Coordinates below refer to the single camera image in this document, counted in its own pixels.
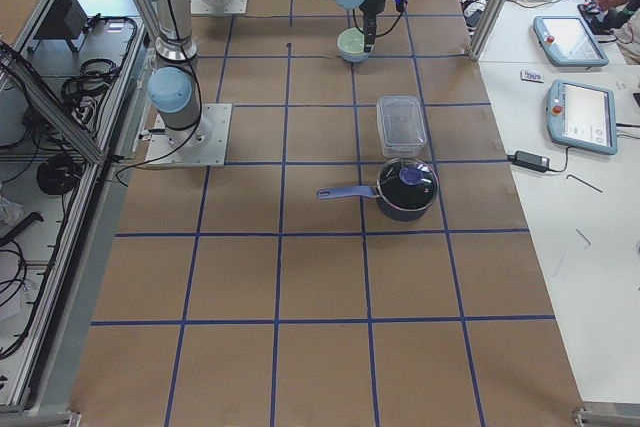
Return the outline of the green bowl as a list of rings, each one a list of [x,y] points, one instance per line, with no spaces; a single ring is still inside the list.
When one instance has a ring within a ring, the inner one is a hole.
[[[364,34],[357,28],[352,27],[341,32],[337,38],[337,47],[339,45],[363,45]]]

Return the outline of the blue bowl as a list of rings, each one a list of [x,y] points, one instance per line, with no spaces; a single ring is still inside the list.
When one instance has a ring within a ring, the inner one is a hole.
[[[349,63],[361,63],[370,58],[371,53],[363,45],[339,45],[338,51],[343,60]]]

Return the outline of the clear plastic food container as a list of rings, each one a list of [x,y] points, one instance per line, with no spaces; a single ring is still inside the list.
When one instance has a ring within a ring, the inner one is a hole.
[[[385,157],[419,157],[426,146],[426,127],[414,96],[383,96],[376,104],[377,128]]]

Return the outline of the blue saucepan with glass lid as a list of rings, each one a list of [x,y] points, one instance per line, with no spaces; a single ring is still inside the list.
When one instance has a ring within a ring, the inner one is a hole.
[[[439,180],[425,162],[413,158],[395,158],[379,170],[374,186],[356,185],[324,188],[318,199],[363,197],[375,199],[390,219],[410,222],[421,218],[433,205],[439,192]]]

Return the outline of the small blue white card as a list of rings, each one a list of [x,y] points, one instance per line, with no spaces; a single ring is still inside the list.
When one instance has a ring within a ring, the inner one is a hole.
[[[520,72],[520,78],[525,82],[543,83],[544,75],[537,71],[522,70]]]

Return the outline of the far teach pendant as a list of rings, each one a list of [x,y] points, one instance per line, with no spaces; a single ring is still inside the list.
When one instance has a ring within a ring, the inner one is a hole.
[[[603,67],[609,59],[582,18],[536,16],[533,32],[556,67]]]

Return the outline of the teach pendant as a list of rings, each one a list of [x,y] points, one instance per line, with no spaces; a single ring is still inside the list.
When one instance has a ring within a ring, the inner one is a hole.
[[[615,98],[611,90],[555,80],[547,96],[546,126],[556,144],[602,155],[618,152]]]
[[[603,67],[609,59],[582,18],[536,16],[533,32],[556,67]]]

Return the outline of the black power adapter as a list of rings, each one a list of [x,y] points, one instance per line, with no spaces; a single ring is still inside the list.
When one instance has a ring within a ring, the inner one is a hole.
[[[537,154],[517,150],[507,155],[507,160],[514,166],[522,167],[531,171],[546,173],[550,170],[549,159]]]

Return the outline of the near teach pendant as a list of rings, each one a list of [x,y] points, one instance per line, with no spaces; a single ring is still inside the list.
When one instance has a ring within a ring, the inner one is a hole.
[[[547,96],[546,126],[556,144],[602,155],[618,152],[615,98],[611,90],[555,80]]]

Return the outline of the black allen key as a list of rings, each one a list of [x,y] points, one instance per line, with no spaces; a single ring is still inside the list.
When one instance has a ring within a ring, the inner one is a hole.
[[[584,185],[584,186],[596,191],[597,193],[600,193],[600,194],[604,193],[604,191],[601,188],[595,186],[594,184],[592,184],[592,183],[590,183],[590,182],[588,182],[588,181],[586,181],[586,180],[584,180],[584,179],[582,179],[582,178],[580,178],[580,177],[578,177],[576,175],[567,174],[566,177],[565,177],[565,180],[574,180],[574,181],[579,182],[580,184],[582,184],[582,185]]]

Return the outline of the black monitor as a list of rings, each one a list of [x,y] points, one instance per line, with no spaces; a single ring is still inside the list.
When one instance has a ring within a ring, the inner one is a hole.
[[[53,0],[34,39],[62,40],[72,52],[84,42],[88,17],[78,0]]]

